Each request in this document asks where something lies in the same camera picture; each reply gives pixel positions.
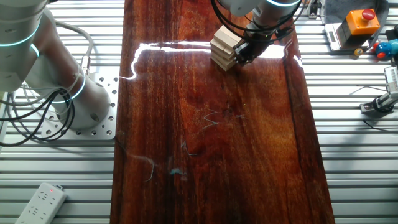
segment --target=stacked wooden block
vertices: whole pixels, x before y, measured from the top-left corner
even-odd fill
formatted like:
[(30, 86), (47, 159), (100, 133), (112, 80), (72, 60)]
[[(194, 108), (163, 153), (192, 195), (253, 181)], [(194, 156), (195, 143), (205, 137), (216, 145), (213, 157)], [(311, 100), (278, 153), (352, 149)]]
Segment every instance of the stacked wooden block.
[(232, 68), (235, 62), (235, 51), (233, 47), (241, 41), (241, 38), (222, 26), (211, 40), (211, 59), (225, 71)]

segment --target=wood grain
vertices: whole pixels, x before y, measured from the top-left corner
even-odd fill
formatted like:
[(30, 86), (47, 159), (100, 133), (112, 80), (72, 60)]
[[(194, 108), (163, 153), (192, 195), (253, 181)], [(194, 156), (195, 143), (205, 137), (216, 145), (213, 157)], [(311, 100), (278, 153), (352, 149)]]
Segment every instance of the wood grain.
[(126, 0), (111, 223), (334, 223), (296, 35), (224, 72), (220, 26)]

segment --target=metal bracket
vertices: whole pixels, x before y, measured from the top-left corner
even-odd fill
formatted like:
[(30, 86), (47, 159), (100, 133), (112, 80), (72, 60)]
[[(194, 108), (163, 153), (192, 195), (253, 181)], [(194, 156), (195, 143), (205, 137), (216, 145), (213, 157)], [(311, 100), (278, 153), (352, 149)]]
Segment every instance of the metal bracket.
[(308, 17), (310, 19), (317, 19), (318, 7), (319, 7), (318, 0), (310, 0), (310, 3), (308, 4), (308, 7), (307, 7), (307, 13), (308, 13)]
[(361, 113), (365, 114), (366, 116), (369, 116), (371, 118), (382, 118), (388, 114), (391, 114), (394, 112), (394, 110), (390, 110), (389, 112), (378, 112), (373, 108), (373, 102), (369, 103), (363, 103), (359, 105), (361, 107)]
[[(83, 130), (69, 130), (61, 140), (110, 140), (116, 135), (116, 115), (118, 109), (118, 92), (119, 92), (119, 74), (107, 75), (93, 73), (89, 75), (90, 78), (103, 85), (111, 98), (111, 107), (106, 115), (98, 125)], [(58, 121), (57, 115), (48, 112), (46, 118), (54, 120), (43, 122), (42, 136), (45, 138), (52, 133), (56, 133), (61, 127), (62, 123)]]

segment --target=white power strip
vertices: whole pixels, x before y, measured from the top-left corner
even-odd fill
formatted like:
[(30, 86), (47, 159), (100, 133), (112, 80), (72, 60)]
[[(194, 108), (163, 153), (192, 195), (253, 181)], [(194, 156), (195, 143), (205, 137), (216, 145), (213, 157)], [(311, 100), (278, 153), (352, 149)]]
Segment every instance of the white power strip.
[(61, 186), (43, 183), (27, 204), (16, 224), (50, 224), (66, 197)]

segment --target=orange box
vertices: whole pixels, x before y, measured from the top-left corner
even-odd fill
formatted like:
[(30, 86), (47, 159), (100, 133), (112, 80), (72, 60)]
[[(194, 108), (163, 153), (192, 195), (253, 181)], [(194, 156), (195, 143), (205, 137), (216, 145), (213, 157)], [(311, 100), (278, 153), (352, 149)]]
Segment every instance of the orange box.
[(353, 10), (348, 13), (346, 20), (349, 30), (353, 35), (372, 35), (380, 28), (379, 20), (375, 16), (374, 19), (366, 22), (362, 18), (362, 12), (363, 10)]

